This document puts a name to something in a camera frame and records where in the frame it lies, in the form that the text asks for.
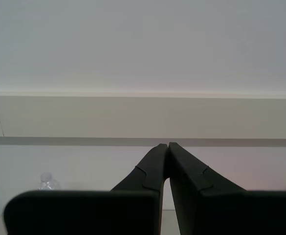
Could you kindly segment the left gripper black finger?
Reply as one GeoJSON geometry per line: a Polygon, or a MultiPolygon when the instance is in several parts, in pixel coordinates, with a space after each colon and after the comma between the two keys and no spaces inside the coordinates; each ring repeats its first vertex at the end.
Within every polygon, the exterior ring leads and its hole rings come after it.
{"type": "Polygon", "coordinates": [[[10,235],[158,235],[168,146],[152,148],[110,191],[34,190],[11,199],[10,235]]]}
{"type": "Polygon", "coordinates": [[[182,235],[286,235],[286,191],[245,190],[176,142],[169,161],[182,235]]]}

